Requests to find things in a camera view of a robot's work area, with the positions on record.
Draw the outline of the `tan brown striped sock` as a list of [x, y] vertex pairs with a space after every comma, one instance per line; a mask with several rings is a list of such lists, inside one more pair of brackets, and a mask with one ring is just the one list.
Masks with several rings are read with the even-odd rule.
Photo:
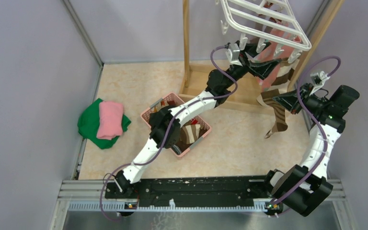
[[265, 91], [261, 93], [263, 104], [273, 108], [274, 116], [275, 116], [274, 125], [266, 133], [264, 138], [270, 138], [274, 133], [284, 132], [288, 128], [288, 125], [286, 123], [285, 108], [273, 99], [275, 96], [279, 96], [279, 95], [280, 95], [280, 91], [278, 89]]

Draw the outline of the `white clip hanger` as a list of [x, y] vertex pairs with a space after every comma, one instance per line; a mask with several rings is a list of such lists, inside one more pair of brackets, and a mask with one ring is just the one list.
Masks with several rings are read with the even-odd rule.
[[[287, 0], [217, 0], [215, 4], [221, 6], [224, 15], [220, 22], [222, 34], [225, 35], [229, 29], [240, 32], [240, 50], [244, 50], [248, 42], [255, 41], [257, 52], [261, 53], [271, 44], [270, 41], [276, 42], [275, 57], [283, 52], [281, 45], [294, 48], [287, 59], [292, 64], [302, 52], [312, 48]], [[271, 35], [273, 28], [299, 36], [301, 43]]]

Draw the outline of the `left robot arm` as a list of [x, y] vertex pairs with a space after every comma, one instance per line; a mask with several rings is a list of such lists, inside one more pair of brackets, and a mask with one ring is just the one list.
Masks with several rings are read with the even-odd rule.
[[227, 70], [222, 70], [212, 59], [211, 63], [215, 68], [208, 75], [207, 87], [199, 95], [180, 106], [167, 106], [151, 114], [151, 132], [144, 147], [130, 164], [125, 164], [122, 170], [114, 172], [116, 192], [121, 197], [129, 198], [133, 195], [133, 184], [139, 182], [148, 165], [156, 160], [163, 149], [176, 144], [181, 128], [188, 121], [225, 103], [237, 91], [237, 81], [247, 73], [264, 80], [281, 63], [280, 58], [251, 62], [247, 55], [252, 47], [252, 44], [247, 44]]

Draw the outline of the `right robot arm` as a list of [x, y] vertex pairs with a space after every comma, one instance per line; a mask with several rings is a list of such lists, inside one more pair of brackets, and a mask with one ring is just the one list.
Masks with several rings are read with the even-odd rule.
[[330, 98], [314, 94], [314, 86], [306, 83], [299, 90], [270, 96], [275, 105], [297, 114], [304, 110], [314, 122], [310, 144], [300, 164], [286, 173], [270, 171], [262, 184], [262, 192], [272, 197], [269, 207], [282, 203], [306, 217], [332, 192], [327, 182], [327, 167], [335, 142], [345, 129], [344, 115], [360, 97], [357, 90], [341, 85]]

